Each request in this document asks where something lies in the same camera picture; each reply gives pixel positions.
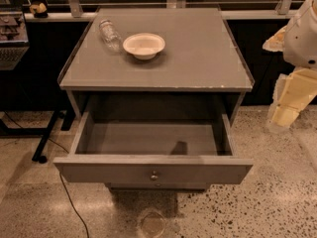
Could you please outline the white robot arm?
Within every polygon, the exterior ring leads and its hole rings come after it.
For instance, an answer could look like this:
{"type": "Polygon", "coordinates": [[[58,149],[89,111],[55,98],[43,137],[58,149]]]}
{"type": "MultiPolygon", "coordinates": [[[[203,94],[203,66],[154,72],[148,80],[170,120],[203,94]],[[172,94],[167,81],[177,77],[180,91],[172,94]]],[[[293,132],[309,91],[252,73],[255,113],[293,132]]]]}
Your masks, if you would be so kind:
{"type": "Polygon", "coordinates": [[[283,59],[294,65],[292,73],[278,77],[267,113],[267,128],[279,133],[289,129],[317,96],[317,0],[305,0],[263,49],[282,52],[283,59]]]}

